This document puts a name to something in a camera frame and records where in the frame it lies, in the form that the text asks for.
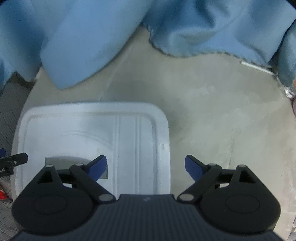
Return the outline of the red sleeve forearm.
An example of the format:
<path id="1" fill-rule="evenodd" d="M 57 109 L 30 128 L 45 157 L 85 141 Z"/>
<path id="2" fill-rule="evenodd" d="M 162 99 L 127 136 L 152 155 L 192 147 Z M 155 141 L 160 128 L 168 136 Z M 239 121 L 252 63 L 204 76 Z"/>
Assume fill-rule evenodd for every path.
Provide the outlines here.
<path id="1" fill-rule="evenodd" d="M 1 200 L 12 199 L 10 183 L 1 182 L 0 189 L 1 189 Z"/>

